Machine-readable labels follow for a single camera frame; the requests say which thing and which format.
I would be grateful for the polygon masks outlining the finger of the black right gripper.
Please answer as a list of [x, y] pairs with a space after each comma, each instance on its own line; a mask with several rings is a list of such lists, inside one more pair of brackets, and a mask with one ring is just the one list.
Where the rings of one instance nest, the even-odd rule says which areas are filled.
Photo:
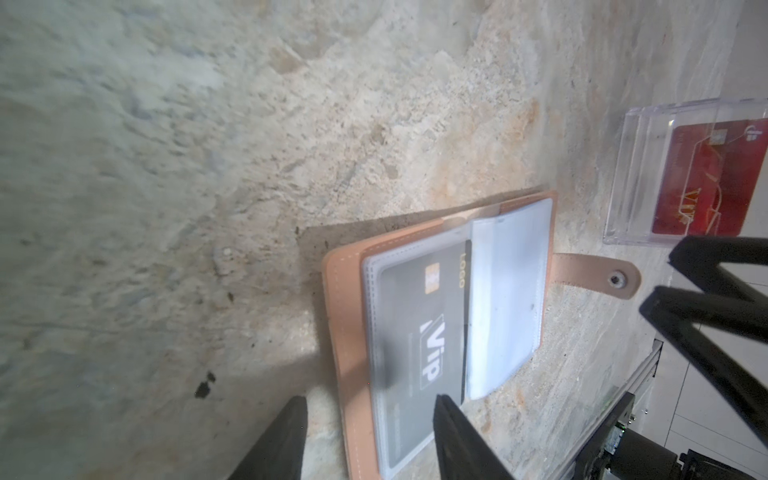
[[745, 295], [733, 296], [658, 286], [639, 311], [766, 444], [767, 385], [695, 326], [765, 345], [767, 296], [751, 288]]
[[723, 263], [767, 265], [767, 240], [758, 237], [687, 236], [671, 251], [669, 264], [706, 294], [766, 303], [767, 296], [722, 267]]

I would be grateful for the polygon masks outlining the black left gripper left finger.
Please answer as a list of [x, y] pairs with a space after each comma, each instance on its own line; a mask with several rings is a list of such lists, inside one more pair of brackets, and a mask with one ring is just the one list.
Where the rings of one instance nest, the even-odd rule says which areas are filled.
[[307, 400], [293, 396], [228, 479], [300, 479], [307, 427]]

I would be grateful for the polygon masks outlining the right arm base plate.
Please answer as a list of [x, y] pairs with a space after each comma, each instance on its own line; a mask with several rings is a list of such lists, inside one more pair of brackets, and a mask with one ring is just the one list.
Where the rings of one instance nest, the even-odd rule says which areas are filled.
[[625, 392], [576, 455], [573, 480], [602, 479], [631, 424], [635, 395]]

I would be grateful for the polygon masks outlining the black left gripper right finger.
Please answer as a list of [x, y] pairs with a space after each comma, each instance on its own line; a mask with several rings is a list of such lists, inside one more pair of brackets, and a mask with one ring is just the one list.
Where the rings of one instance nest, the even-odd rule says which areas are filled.
[[440, 478], [513, 480], [503, 463], [448, 395], [436, 397], [434, 440]]

